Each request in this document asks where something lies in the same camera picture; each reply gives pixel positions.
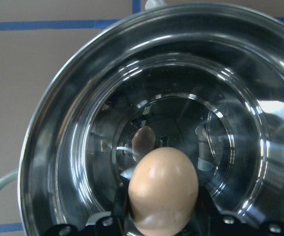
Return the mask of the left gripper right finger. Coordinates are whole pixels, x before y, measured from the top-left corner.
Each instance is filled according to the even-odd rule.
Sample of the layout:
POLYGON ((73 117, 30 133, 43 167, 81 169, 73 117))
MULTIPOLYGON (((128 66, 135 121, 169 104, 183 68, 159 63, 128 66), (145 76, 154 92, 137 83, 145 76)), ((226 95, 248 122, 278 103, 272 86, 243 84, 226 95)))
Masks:
POLYGON ((220 212, 205 186, 199 186, 195 211, 202 216, 220 216, 220 212))

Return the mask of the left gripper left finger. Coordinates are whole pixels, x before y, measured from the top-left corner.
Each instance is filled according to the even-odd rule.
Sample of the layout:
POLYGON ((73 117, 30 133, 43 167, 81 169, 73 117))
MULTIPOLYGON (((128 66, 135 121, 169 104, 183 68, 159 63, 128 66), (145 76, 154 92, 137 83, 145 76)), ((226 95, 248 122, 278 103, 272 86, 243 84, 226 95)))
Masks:
POLYGON ((116 191, 113 208, 112 217, 120 220, 128 220, 130 212, 130 202, 128 196, 128 187, 121 185, 116 191))

